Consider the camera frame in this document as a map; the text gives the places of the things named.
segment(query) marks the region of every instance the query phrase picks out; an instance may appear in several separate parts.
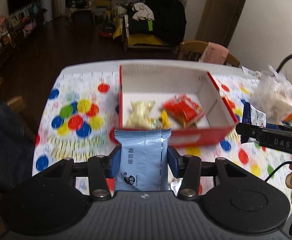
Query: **black circular disc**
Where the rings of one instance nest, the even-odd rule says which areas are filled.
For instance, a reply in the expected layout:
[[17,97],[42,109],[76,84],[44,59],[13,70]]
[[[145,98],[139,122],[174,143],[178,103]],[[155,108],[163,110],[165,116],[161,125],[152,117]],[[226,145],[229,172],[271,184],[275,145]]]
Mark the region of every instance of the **black circular disc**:
[[260,234],[281,228],[290,211],[287,197],[258,178],[231,178],[203,197],[207,215],[223,228]]
[[0,216],[16,233],[56,232],[76,222],[86,209],[86,198],[60,179],[38,178],[21,186],[0,200]]

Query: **dark wooden floor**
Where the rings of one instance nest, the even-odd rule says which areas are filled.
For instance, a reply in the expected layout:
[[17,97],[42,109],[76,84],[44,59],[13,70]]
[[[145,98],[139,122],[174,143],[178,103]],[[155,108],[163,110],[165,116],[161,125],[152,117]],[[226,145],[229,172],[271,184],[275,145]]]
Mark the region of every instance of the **dark wooden floor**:
[[59,18],[38,28],[1,68],[4,84],[0,101],[21,95],[39,124],[50,90],[63,68],[70,65],[115,59],[175,59],[171,50],[129,49],[120,38],[100,38],[99,24],[89,14],[78,14],[68,28]]

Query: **clear plastic bag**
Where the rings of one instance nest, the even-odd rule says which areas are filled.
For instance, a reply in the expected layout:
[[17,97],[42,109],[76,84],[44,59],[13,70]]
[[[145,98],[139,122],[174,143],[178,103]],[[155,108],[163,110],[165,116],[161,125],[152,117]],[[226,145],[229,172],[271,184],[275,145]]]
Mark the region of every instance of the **clear plastic bag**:
[[281,124],[292,114],[292,85],[282,73],[262,71],[257,89],[249,102],[264,112],[268,123]]

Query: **red box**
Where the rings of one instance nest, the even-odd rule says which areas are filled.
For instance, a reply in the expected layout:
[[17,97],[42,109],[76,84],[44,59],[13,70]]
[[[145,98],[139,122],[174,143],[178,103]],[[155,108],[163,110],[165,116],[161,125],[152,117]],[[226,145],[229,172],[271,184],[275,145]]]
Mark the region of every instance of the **red box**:
[[155,100],[150,117],[157,118],[162,103],[175,95],[186,94],[199,104],[205,116],[196,122],[197,129],[185,130],[173,118],[169,145],[174,147],[216,144],[236,126],[238,120],[209,72],[168,65],[124,64],[119,67],[119,127],[131,113],[131,102]]

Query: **white cloth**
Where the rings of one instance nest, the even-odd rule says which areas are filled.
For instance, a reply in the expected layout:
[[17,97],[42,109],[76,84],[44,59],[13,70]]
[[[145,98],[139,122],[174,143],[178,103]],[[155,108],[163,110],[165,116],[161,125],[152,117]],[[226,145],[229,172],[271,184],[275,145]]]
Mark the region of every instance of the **white cloth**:
[[136,13],[133,15],[133,19],[138,20],[150,20],[154,21],[154,14],[153,11],[146,5],[141,2],[134,4],[133,11],[136,11]]

